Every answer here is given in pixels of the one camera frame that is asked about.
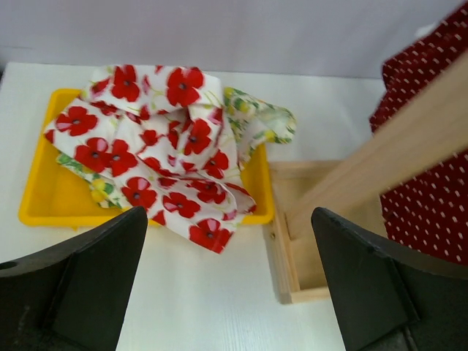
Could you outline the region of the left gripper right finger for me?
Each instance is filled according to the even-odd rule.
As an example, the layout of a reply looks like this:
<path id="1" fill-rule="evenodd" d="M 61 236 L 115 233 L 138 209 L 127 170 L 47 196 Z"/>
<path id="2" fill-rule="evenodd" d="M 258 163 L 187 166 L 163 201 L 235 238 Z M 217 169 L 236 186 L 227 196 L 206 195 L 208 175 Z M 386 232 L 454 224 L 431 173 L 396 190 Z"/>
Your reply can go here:
<path id="1" fill-rule="evenodd" d="M 467 267 L 326 208 L 311 222 L 346 350 L 467 349 Z"/>

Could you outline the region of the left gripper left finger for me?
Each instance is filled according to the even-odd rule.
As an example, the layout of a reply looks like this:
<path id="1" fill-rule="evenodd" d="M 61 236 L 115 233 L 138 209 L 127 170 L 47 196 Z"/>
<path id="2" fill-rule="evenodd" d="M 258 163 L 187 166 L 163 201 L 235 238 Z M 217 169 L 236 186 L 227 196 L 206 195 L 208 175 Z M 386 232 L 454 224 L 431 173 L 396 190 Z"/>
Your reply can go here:
<path id="1" fill-rule="evenodd" d="M 1 264 L 2 350 L 115 350 L 148 219 L 141 207 Z"/>

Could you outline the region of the red poppy print skirt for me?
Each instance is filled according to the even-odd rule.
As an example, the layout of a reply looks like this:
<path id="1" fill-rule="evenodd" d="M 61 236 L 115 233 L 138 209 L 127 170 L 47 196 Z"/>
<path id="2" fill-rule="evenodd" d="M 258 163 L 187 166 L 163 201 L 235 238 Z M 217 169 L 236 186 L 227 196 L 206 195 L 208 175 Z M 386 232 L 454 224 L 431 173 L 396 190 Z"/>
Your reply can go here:
<path id="1" fill-rule="evenodd" d="M 118 64 L 46 127 L 45 139 L 90 170 L 115 207 L 221 253 L 256 204 L 245 189 L 220 79 L 196 67 Z"/>

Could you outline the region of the lemon print skirt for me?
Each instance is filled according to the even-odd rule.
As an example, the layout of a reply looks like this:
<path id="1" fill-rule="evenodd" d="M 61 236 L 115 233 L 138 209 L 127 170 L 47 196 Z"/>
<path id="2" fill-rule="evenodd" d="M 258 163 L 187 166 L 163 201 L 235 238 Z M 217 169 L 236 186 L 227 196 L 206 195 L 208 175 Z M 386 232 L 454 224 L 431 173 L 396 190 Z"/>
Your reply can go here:
<path id="1" fill-rule="evenodd" d="M 245 169 L 255 150 L 263 143 L 288 144 L 295 137 L 297 121 L 288 109 L 271 105 L 232 87 L 224 90 L 224 98 L 241 170 Z M 111 180 L 63 153 L 58 155 L 56 162 L 88 182 L 93 201 L 100 207 L 124 207 L 124 196 L 116 190 Z"/>

